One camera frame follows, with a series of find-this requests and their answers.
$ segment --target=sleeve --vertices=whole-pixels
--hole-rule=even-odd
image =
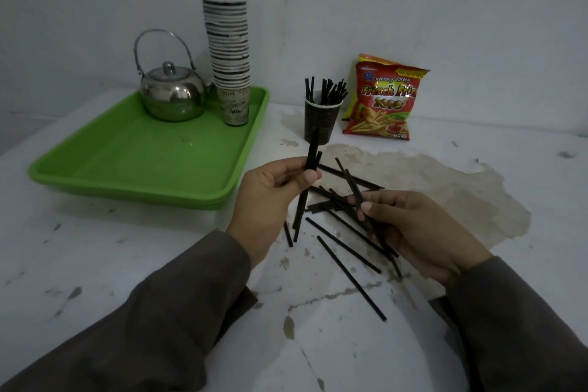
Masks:
[[[249,256],[231,236],[211,232],[0,391],[201,389],[206,355],[257,302],[245,286],[250,270]]]
[[[588,391],[588,349],[500,258],[446,294],[432,305],[460,336],[472,390]]]

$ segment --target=stainless steel teapot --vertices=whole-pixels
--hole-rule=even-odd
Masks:
[[[146,73],[139,64],[137,45],[148,32],[165,32],[178,39],[190,58],[190,66],[176,67],[165,61],[161,67]],[[135,62],[141,77],[141,99],[145,108],[155,117],[164,121],[187,121],[200,116],[206,107],[207,86],[196,73],[192,54],[178,35],[160,28],[145,30],[135,40]]]

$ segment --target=snack bag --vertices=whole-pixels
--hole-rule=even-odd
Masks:
[[[357,102],[343,133],[410,140],[406,119],[420,80],[429,70],[395,62],[360,61],[355,71]]]
[[[399,64],[400,62],[388,61],[388,59],[378,58],[377,56],[372,56],[371,54],[361,53],[358,56],[359,62],[379,62],[381,64],[388,64],[389,66],[393,66],[394,64]],[[353,113],[353,108],[355,107],[355,103],[357,102],[357,90],[353,91],[353,95],[351,96],[351,102],[349,106],[347,106],[347,110],[342,116],[342,120],[346,121],[349,120],[351,117],[351,113]]]

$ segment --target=right hand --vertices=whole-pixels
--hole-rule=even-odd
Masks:
[[[427,195],[414,191],[362,194],[362,212],[392,225],[386,228],[386,243],[424,277],[448,285],[462,272],[492,257],[471,232]],[[352,195],[348,200],[355,203]]]

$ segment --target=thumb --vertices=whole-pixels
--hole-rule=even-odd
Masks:
[[[300,194],[303,190],[308,189],[313,184],[319,175],[312,169],[307,169],[303,173],[296,176],[289,183],[280,188],[281,195],[290,204],[294,197]]]
[[[363,202],[361,209],[366,216],[394,225],[398,229],[406,228],[409,222],[406,210],[385,203]]]

